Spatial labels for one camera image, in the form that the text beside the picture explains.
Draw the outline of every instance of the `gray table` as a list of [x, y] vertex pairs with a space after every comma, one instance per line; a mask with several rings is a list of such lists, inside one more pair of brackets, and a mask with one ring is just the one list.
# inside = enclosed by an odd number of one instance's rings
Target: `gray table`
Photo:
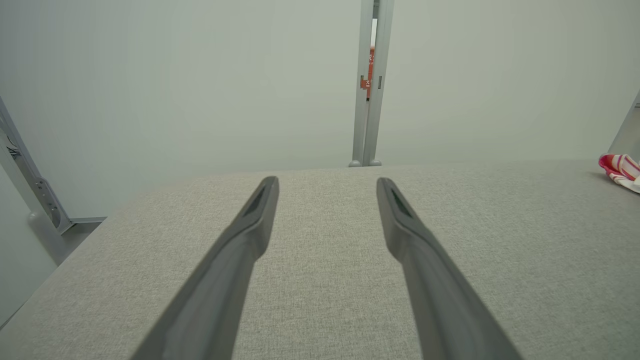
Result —
[[2, 359], [127, 359], [266, 175], [280, 202], [236, 359], [418, 359], [375, 196], [391, 177], [528, 359], [637, 359], [640, 196], [596, 161], [232, 174], [109, 217], [0, 332]]

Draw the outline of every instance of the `metal frame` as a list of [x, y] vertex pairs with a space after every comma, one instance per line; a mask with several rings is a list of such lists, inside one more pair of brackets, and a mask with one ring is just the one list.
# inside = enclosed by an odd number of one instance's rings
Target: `metal frame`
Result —
[[94, 217], [94, 218], [70, 218], [71, 224], [91, 224], [94, 222], [103, 222], [107, 217]]
[[373, 61], [373, 77], [371, 79], [371, 97], [369, 99], [369, 116], [364, 139], [364, 153], [362, 166], [380, 166], [382, 162], [376, 160], [376, 146], [378, 144], [378, 128], [380, 126], [380, 111], [382, 109], [382, 95], [387, 80], [387, 58], [389, 42], [391, 40], [391, 22], [394, 16], [394, 0], [380, 0], [378, 10], [378, 27], [376, 30], [376, 59]]
[[353, 155], [349, 167], [361, 167], [364, 153], [364, 134], [367, 127], [367, 89], [362, 80], [369, 79], [369, 50], [374, 0], [362, 0], [360, 10], [360, 42], [358, 43], [358, 75], [356, 77], [356, 111], [353, 127]]
[[[2, 119], [0, 119], [0, 126], [3, 129], [3, 131], [0, 131], [0, 134], [4, 136], [6, 134], [4, 132], [6, 127], [2, 123]], [[0, 145], [2, 145], [0, 149], [0, 167], [2, 167], [9, 176], [9, 179], [31, 212], [25, 220], [54, 263], [60, 265], [68, 255], [67, 245], [62, 236], [60, 236], [60, 233], [58, 233], [58, 230], [54, 227], [49, 215], [45, 212], [36, 194], [33, 192], [33, 189], [27, 183], [27, 179], [22, 174], [22, 170], [4, 146], [4, 142], [0, 142]]]
[[614, 145], [616, 144], [616, 142], [620, 138], [620, 135], [623, 132], [623, 129], [633, 121], [632, 118], [634, 116], [634, 111], [636, 110], [636, 108], [640, 108], [640, 91], [638, 91], [638, 94], [636, 95], [634, 102], [631, 104], [631, 108], [629, 108], [629, 111], [627, 112], [627, 116], [625, 117], [625, 120], [622, 122], [622, 125], [618, 129], [618, 132], [616, 133], [616, 137], [613, 138], [613, 141], [611, 142], [611, 145], [609, 146], [609, 150], [607, 152], [609, 153], [612, 152]]
[[27, 147], [24, 145], [18, 129], [15, 127], [11, 115], [4, 105], [2, 97], [0, 97], [0, 119], [1, 129], [9, 136], [9, 139], [18, 147], [21, 153], [21, 156], [16, 159], [16, 164], [20, 168], [22, 175], [27, 180], [33, 193], [36, 194], [43, 210], [53, 222], [58, 233], [64, 233], [73, 224], [69, 221], [67, 213], [62, 208], [62, 205], [60, 205], [60, 201], [51, 189], [49, 182], [40, 175], [38, 167], [36, 167], [29, 151], [27, 151]]

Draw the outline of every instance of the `striped cloth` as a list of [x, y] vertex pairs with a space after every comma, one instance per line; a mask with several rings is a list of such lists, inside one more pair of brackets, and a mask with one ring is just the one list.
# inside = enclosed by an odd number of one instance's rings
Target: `striped cloth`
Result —
[[640, 165], [629, 155], [604, 154], [598, 164], [616, 184], [640, 193]]

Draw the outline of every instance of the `white wall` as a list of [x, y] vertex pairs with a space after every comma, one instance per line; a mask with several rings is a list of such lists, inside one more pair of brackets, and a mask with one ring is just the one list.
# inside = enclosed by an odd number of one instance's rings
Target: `white wall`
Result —
[[0, 325], [56, 269], [27, 223], [30, 213], [0, 167]]
[[0, 95], [70, 218], [207, 174], [345, 167], [359, 1], [0, 5]]
[[596, 159], [640, 89], [638, 0], [402, 0], [376, 159]]

